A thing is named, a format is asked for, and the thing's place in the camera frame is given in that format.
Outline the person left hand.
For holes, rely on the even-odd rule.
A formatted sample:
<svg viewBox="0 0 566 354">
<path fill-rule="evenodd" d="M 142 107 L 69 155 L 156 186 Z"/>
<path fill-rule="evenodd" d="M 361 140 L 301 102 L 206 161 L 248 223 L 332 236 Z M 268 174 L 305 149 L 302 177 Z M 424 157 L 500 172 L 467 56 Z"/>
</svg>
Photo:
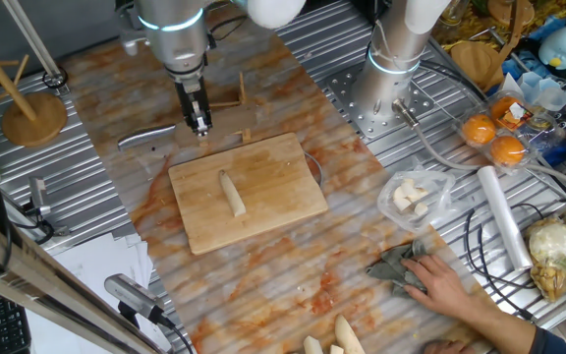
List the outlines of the person left hand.
<svg viewBox="0 0 566 354">
<path fill-rule="evenodd" d="M 424 348 L 424 354 L 475 354 L 473 347 L 462 341 L 433 341 Z"/>
</svg>

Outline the person right hand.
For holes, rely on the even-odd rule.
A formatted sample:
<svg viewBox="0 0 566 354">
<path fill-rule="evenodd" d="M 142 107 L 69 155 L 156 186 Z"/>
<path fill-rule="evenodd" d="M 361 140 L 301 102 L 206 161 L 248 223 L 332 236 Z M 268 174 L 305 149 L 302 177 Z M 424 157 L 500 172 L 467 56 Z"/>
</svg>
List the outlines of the person right hand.
<svg viewBox="0 0 566 354">
<path fill-rule="evenodd" d="M 479 308 L 478 299 L 464 288 L 457 272 L 436 255 L 425 255 L 402 260 L 401 265 L 409 270 L 426 288 L 426 292 L 414 285 L 406 284 L 405 291 L 427 309 L 438 314 L 471 323 Z"/>
</svg>

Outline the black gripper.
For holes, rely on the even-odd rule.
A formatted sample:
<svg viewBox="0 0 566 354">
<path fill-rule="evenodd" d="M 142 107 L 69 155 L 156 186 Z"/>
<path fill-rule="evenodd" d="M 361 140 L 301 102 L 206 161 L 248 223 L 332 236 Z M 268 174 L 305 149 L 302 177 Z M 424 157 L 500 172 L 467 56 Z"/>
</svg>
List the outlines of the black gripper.
<svg viewBox="0 0 566 354">
<path fill-rule="evenodd" d="M 175 88 L 187 126 L 192 129 L 196 124 L 195 133 L 206 137 L 212 123 L 203 75 L 177 76 Z"/>
</svg>

